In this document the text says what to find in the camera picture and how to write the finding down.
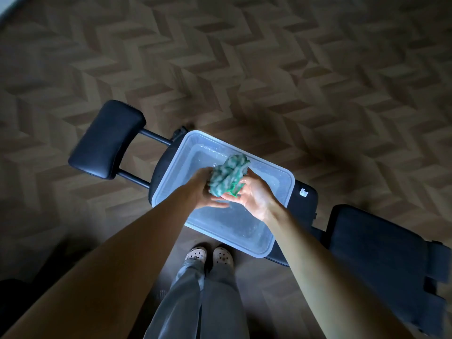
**person's right arm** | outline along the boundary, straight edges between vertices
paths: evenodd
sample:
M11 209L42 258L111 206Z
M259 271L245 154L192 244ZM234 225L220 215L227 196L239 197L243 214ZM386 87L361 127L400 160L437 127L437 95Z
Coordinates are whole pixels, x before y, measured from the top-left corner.
M240 197L274 234L325 336L330 338L413 338L405 326L310 233L293 219L268 184L248 169Z

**microfiber cloth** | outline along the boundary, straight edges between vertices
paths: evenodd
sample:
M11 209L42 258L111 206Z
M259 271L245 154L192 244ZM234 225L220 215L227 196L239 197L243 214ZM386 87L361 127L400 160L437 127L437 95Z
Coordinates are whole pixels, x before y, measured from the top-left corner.
M237 193L244 185L239 181L246 174L250 163L243 153L230 155L223 165L213 168L209 181L210 193L220 197L229 192L237 197Z

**person's left arm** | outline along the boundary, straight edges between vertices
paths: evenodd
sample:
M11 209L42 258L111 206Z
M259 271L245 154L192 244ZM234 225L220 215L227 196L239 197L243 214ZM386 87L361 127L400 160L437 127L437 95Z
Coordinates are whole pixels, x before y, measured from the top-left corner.
M210 172L198 170L83 258L3 338L126 338L190 213L203 206L228 207L208 194Z

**hand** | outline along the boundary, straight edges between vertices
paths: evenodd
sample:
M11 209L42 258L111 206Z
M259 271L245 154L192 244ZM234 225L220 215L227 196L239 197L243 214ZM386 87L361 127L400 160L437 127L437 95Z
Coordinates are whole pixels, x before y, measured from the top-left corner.
M264 221L268 208L271 205L279 204L267 182L248 168L248 174L243 176L240 183L245 183L245 185L239 191L238 197L225 193L221 198L214 197L213 199L218 200L223 198L230 202L240 203L254 217Z
M186 186L191 193L193 193L196 198L195 209L202 207L216 207L216 208L228 208L229 204L224 202L216 202L217 200L222 200L221 198L216 198L211 193L209 193L209 187L207 182L210 180L213 168L201 168L196 171L190 180L187 182Z

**metal bar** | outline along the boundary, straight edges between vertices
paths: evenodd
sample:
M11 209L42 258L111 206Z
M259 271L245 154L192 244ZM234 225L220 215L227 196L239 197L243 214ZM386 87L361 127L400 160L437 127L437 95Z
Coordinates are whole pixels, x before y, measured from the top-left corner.
M131 173L128 173L127 171L124 171L122 169L118 169L117 174L121 177L124 177L125 179L128 179L129 181L132 181L136 184L141 185L144 188L149 189L150 188L150 183L144 181L144 179L141 179L135 175L132 175Z
M143 134L144 136L155 139L167 146L170 146L172 144L171 140L166 139L165 137L159 136L157 133L151 132L150 130L146 130L146 129L142 128L140 130L140 133Z

